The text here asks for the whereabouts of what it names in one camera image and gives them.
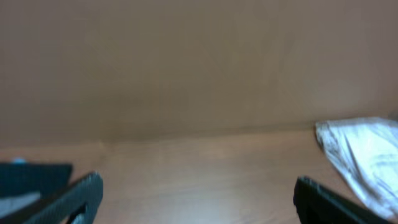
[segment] towel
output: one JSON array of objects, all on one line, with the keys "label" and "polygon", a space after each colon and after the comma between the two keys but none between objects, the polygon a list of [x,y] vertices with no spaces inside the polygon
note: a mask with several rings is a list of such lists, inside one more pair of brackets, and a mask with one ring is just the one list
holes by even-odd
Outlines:
[{"label": "towel", "polygon": [[322,121],[317,140],[356,196],[383,218],[398,215],[398,122]]}]

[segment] brown wall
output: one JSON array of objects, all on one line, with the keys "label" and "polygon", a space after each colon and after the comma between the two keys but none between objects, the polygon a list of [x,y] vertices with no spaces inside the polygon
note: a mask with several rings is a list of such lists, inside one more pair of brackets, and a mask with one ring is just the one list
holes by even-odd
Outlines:
[{"label": "brown wall", "polygon": [[1,144],[155,138],[397,108],[398,1],[0,4]]}]

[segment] black object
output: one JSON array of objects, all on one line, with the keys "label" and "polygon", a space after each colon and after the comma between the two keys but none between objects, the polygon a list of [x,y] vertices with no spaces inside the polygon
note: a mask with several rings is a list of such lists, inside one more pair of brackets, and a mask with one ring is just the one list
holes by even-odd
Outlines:
[{"label": "black object", "polygon": [[0,223],[56,224],[70,216],[67,223],[91,224],[102,197],[103,181],[94,172],[53,195],[0,219]]},{"label": "black object", "polygon": [[46,197],[67,186],[70,164],[0,164],[0,197],[40,192]]},{"label": "black object", "polygon": [[297,179],[293,202],[303,224],[390,224],[387,220],[359,207],[308,177]]}]

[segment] brown backdrop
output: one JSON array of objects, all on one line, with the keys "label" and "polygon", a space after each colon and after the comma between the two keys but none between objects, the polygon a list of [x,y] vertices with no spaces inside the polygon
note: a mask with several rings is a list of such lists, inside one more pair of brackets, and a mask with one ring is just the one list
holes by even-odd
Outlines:
[{"label": "brown backdrop", "polygon": [[0,142],[389,113],[398,1],[1,1]]}]

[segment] wooden surface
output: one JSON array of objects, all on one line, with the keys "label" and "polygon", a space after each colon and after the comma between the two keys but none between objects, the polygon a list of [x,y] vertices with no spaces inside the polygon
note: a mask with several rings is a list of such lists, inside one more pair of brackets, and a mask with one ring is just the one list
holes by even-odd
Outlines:
[{"label": "wooden surface", "polygon": [[0,145],[397,108],[395,0],[2,0]]},{"label": "wooden surface", "polygon": [[312,130],[117,144],[8,148],[2,160],[72,162],[73,178],[98,170],[104,198],[95,223],[300,223],[299,175],[358,202]]}]

